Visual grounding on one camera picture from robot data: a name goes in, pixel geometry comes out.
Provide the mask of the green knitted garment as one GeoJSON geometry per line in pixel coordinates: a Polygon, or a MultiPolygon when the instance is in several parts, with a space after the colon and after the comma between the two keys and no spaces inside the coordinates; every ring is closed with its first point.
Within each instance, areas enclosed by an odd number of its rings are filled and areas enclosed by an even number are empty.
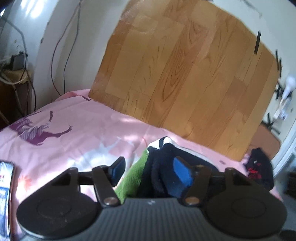
{"type": "Polygon", "coordinates": [[[123,203],[126,198],[136,197],[148,156],[149,152],[145,149],[139,160],[128,169],[125,177],[116,186],[115,193],[121,203],[123,203]]]}

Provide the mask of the navy garment with white stripe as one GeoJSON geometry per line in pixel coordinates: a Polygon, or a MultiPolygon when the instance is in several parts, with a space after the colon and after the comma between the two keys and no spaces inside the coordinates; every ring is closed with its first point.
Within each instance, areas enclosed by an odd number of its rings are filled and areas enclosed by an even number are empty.
{"type": "Polygon", "coordinates": [[[204,155],[183,148],[169,137],[160,138],[148,146],[149,156],[145,163],[137,198],[168,198],[180,199],[185,185],[182,184],[173,170],[173,160],[181,157],[191,166],[204,165],[218,172],[214,163],[204,155]]]}

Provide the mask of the black and red clothes pile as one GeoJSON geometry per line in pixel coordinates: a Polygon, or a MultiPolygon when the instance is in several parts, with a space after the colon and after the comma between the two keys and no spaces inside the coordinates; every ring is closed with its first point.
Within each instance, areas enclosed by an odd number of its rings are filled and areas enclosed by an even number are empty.
{"type": "Polygon", "coordinates": [[[252,149],[247,161],[244,163],[248,178],[268,191],[274,187],[273,167],[270,159],[261,148],[252,149]]]}

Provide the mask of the pink patterned bed sheet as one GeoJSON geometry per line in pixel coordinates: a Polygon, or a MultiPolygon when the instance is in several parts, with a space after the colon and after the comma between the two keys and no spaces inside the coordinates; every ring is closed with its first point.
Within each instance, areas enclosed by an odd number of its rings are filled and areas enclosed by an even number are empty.
{"type": "Polygon", "coordinates": [[[280,240],[287,217],[273,190],[248,178],[239,162],[80,92],[4,128],[1,160],[15,166],[11,240],[280,240]],[[100,207],[94,187],[78,184],[79,172],[124,157],[120,183],[150,143],[163,137],[204,155],[225,173],[204,205],[130,197],[119,206],[100,207]]]}

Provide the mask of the smartphone on bed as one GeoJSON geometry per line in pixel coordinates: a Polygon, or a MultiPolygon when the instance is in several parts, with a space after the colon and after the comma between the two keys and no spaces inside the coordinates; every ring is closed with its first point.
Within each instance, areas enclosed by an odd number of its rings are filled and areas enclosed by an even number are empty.
{"type": "Polygon", "coordinates": [[[1,160],[1,181],[0,181],[0,222],[1,222],[1,240],[11,240],[10,227],[10,203],[11,203],[11,189],[13,183],[15,166],[11,162],[1,160]]]}

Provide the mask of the wooden headboard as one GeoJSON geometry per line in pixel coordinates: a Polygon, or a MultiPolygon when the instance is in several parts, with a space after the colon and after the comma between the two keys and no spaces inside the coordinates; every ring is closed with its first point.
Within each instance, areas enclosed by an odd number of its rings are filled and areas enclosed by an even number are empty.
{"type": "Polygon", "coordinates": [[[209,1],[129,1],[89,95],[240,161],[281,67],[260,35],[209,1]]]}

